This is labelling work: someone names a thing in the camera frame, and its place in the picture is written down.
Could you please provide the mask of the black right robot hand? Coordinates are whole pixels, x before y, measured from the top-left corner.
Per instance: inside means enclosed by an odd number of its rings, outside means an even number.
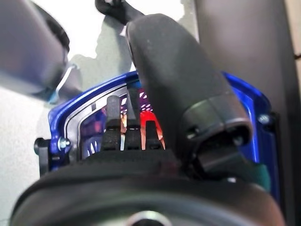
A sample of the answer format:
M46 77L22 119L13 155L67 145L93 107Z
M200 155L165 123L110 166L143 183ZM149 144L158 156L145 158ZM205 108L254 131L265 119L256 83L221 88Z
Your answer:
M194 37L154 14L127 24L136 71L52 110L40 179L12 226L284 226L247 96Z

